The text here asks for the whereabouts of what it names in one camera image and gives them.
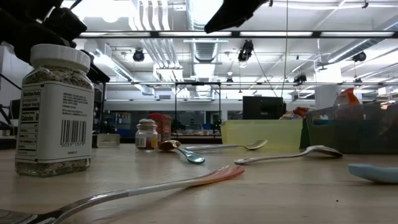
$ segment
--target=light blue spoon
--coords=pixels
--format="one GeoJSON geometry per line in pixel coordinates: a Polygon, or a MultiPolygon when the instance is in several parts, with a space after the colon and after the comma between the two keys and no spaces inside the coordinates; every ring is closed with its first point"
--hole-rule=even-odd
{"type": "Polygon", "coordinates": [[[350,174],[384,184],[398,184],[398,167],[378,167],[368,164],[348,164],[350,174]]]}

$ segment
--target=plastic spoon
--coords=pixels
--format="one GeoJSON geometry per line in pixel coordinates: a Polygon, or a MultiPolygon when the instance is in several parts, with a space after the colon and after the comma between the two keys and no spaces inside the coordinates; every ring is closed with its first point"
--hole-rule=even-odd
{"type": "Polygon", "coordinates": [[[179,146],[181,146],[181,143],[179,141],[169,140],[166,142],[162,142],[159,146],[159,149],[163,151],[176,149],[180,151],[187,158],[188,162],[192,164],[202,164],[205,162],[205,158],[203,158],[201,155],[185,149],[181,149],[179,148],[179,146]]]}
{"type": "Polygon", "coordinates": [[[348,164],[350,174],[383,184],[398,184],[398,167],[378,167],[367,164],[348,164]]]}
{"type": "Polygon", "coordinates": [[[330,147],[326,146],[310,146],[307,147],[305,151],[303,151],[300,154],[296,155],[291,155],[291,156],[265,156],[265,157],[258,157],[258,158],[249,158],[249,159],[238,159],[235,160],[235,164],[237,165],[248,165],[253,162],[259,162],[259,161],[267,161],[271,159],[286,159],[286,158],[296,158],[296,157],[301,157],[305,156],[310,152],[320,152],[323,154],[328,154],[329,156],[334,156],[337,158],[343,157],[342,153],[337,151],[336,149],[332,149],[330,147]]]}
{"type": "Polygon", "coordinates": [[[162,190],[212,184],[215,182],[232,179],[243,172],[244,168],[241,166],[226,166],[207,175],[193,179],[179,180],[165,184],[140,187],[138,189],[118,190],[115,192],[95,195],[81,199],[77,202],[72,202],[69,205],[66,205],[55,211],[40,215],[0,209],[0,224],[58,224],[71,215],[100,203],[135,195],[159,192],[162,190]]]}
{"type": "Polygon", "coordinates": [[[210,149],[226,149],[226,148],[234,148],[234,147],[243,147],[247,150],[257,150],[262,148],[268,143],[268,140],[258,140],[255,143],[248,144],[246,146],[240,146],[240,145],[219,145],[219,146],[190,146],[186,147],[185,149],[192,151],[192,152],[198,152],[198,151],[207,151],[210,149]]]}

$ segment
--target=gray bin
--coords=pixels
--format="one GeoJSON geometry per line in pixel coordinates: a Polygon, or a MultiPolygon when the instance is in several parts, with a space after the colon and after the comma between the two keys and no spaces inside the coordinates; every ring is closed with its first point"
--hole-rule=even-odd
{"type": "Polygon", "coordinates": [[[380,105],[333,106],[306,117],[312,146],[344,154],[398,154],[398,105],[386,110],[380,105]]]}

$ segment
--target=nutrition label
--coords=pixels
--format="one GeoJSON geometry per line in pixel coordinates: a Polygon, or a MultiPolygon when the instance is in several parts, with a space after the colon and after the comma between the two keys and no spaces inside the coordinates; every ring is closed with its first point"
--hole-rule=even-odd
{"type": "Polygon", "coordinates": [[[36,156],[41,89],[24,90],[19,125],[18,154],[36,156]]]}

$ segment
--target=barcode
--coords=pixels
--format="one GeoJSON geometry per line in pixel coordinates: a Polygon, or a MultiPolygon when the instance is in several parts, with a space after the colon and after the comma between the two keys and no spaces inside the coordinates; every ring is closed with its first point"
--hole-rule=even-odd
{"type": "Polygon", "coordinates": [[[147,147],[147,138],[137,138],[136,146],[137,147],[147,147]]]}
{"type": "Polygon", "coordinates": [[[61,145],[77,146],[86,143],[86,121],[62,120],[61,145]]]}

